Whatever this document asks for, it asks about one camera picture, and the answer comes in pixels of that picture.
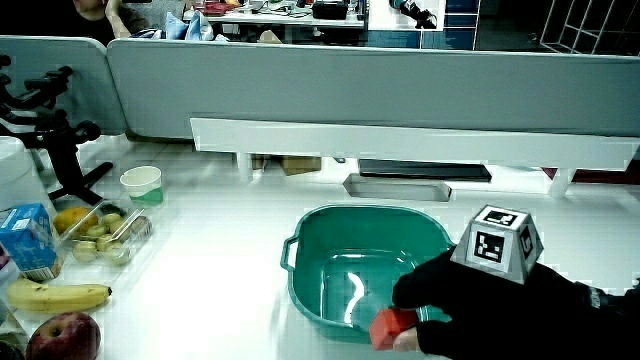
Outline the person's right hand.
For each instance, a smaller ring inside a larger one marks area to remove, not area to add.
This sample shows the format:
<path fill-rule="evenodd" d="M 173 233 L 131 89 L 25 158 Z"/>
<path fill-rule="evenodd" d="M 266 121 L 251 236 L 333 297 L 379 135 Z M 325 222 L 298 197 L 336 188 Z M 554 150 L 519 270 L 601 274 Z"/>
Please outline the person's right hand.
<path fill-rule="evenodd" d="M 450 359 L 550 356 L 602 305 L 598 290 L 539 263 L 542 242 L 531 214 L 484 206 L 459 243 L 401 276 L 399 310 L 440 309 L 445 320 L 416 322 L 391 342 L 396 351 Z"/>

